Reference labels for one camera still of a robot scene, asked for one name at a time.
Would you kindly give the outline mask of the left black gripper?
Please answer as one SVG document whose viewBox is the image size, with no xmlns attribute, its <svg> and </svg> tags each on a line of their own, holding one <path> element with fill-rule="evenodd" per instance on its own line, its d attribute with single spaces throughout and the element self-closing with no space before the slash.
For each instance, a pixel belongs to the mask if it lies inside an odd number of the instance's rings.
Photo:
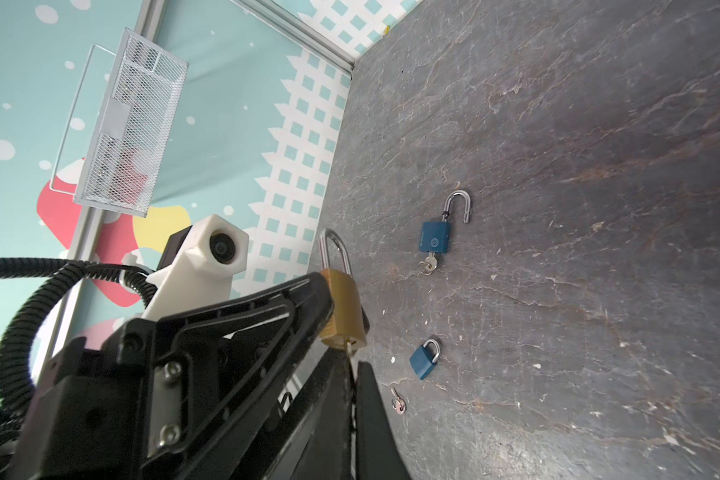
<svg viewBox="0 0 720 480">
<path fill-rule="evenodd" d="M 9 479 L 230 479 L 333 312 L 309 273 L 258 293 L 130 320 L 43 368 Z"/>
</svg>

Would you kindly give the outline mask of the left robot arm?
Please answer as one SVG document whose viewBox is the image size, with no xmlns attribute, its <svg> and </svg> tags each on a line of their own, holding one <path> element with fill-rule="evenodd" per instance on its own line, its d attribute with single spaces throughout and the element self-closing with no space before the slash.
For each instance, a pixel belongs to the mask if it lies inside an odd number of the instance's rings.
<svg viewBox="0 0 720 480">
<path fill-rule="evenodd" d="M 310 273 L 257 294 L 136 318 L 100 350 L 76 339 L 30 376 L 34 339 L 79 281 L 137 267 L 0 259 L 0 279 L 40 277 L 0 342 L 0 479 L 373 479 L 396 461 L 372 368 L 325 352 L 288 407 L 280 394 L 338 309 Z"/>
</svg>

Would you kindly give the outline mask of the large blue padlock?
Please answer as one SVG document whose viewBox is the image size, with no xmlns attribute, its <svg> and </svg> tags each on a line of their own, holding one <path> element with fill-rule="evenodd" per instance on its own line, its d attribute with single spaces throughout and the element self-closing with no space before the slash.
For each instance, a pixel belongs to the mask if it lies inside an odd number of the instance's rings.
<svg viewBox="0 0 720 480">
<path fill-rule="evenodd" d="M 421 227 L 419 236 L 418 249 L 420 252 L 445 254 L 449 249 L 451 224 L 449 218 L 452 213 L 453 202 L 457 197 L 464 200 L 464 216 L 465 224 L 470 222 L 472 213 L 471 195 L 463 189 L 454 190 L 445 200 L 441 219 L 438 221 L 424 222 Z"/>
</svg>

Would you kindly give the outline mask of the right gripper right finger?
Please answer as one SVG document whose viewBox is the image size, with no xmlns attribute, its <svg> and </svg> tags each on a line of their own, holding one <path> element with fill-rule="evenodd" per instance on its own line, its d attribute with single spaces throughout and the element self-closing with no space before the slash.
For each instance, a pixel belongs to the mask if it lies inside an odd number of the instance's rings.
<svg viewBox="0 0 720 480">
<path fill-rule="evenodd" d="M 357 479 L 410 479 L 397 448 L 372 366 L 358 363 L 355 393 Z"/>
</svg>

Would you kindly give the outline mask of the silver key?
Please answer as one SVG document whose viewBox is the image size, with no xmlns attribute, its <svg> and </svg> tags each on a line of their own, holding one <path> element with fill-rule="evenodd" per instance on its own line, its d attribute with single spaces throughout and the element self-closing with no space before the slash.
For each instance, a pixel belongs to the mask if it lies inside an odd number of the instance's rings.
<svg viewBox="0 0 720 480">
<path fill-rule="evenodd" d="M 427 256 L 419 262 L 419 270 L 425 275 L 431 275 L 438 268 L 438 259 L 435 252 L 429 252 Z"/>
</svg>

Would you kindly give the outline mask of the brass padlock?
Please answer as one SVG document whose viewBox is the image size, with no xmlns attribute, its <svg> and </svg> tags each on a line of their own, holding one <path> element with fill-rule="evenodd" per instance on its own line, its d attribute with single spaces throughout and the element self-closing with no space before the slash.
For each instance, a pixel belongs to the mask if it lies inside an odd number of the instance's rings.
<svg viewBox="0 0 720 480">
<path fill-rule="evenodd" d="M 337 270 L 330 265 L 328 241 L 337 247 L 343 269 Z M 352 268 L 346 246 L 341 237 L 332 229 L 324 229 L 318 238 L 323 269 L 320 274 L 326 280 L 333 302 L 333 312 L 319 334 L 323 344 L 329 348 L 345 351 L 345 343 L 351 341 L 353 350 L 367 345 L 366 336 L 359 331 L 359 290 L 352 276 Z"/>
</svg>

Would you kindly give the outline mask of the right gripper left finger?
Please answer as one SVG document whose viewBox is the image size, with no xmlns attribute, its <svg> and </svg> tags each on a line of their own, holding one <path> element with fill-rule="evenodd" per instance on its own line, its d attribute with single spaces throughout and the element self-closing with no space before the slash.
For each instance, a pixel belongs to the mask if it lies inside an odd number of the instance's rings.
<svg viewBox="0 0 720 480">
<path fill-rule="evenodd" d="M 247 479 L 349 479 L 354 384 L 347 355 L 328 350 L 277 427 L 245 456 Z"/>
</svg>

